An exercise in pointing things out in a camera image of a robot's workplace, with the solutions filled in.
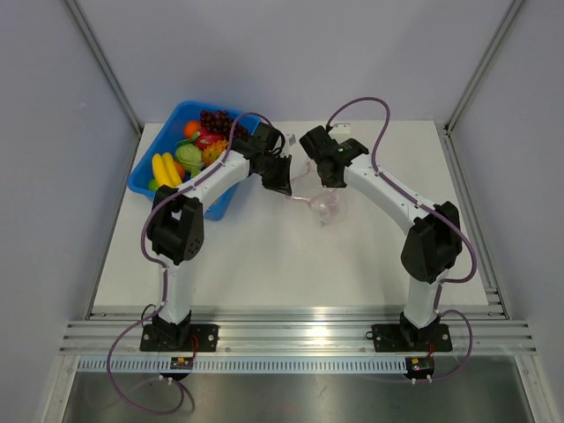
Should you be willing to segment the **clear zip top bag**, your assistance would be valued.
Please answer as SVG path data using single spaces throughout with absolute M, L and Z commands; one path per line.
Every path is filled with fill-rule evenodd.
M 286 199 L 305 204 L 321 226 L 334 225 L 345 219 L 348 212 L 346 196 L 339 189 L 322 185 L 312 160 L 304 160 L 290 183 L 292 194 Z

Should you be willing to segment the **purple grape bunch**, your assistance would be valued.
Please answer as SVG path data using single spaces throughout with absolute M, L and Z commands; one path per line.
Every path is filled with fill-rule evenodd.
M 228 116 L 226 110 L 203 110 L 200 112 L 200 123 L 204 129 L 225 139 L 229 139 L 231 132 L 234 139 L 246 140 L 249 137 L 248 130 L 239 123 L 234 125 L 234 119 Z

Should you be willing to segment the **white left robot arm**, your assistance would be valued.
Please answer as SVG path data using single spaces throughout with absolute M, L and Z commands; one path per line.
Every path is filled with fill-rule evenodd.
M 183 349 L 190 340 L 190 276 L 186 263 L 204 245 L 204 214 L 228 189 L 253 174 L 267 190 L 290 195 L 292 157 L 285 155 L 285 136 L 268 123 L 261 123 L 246 140 L 234 139 L 225 152 L 194 180 L 180 188 L 157 190 L 152 211 L 142 230 L 146 258 L 160 266 L 162 297 L 151 316 L 160 331 L 160 341 L 172 351 Z

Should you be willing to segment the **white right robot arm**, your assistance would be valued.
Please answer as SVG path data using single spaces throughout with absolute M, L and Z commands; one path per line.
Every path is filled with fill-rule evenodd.
M 417 195 L 376 165 L 366 146 L 353 138 L 339 143 L 317 126 L 300 144 L 315 162 L 324 187 L 357 190 L 405 234 L 400 261 L 410 276 L 403 311 L 408 322 L 399 335 L 405 346 L 420 349 L 430 340 L 429 325 L 437 319 L 439 284 L 462 252 L 458 209 L 451 202 L 433 204 Z

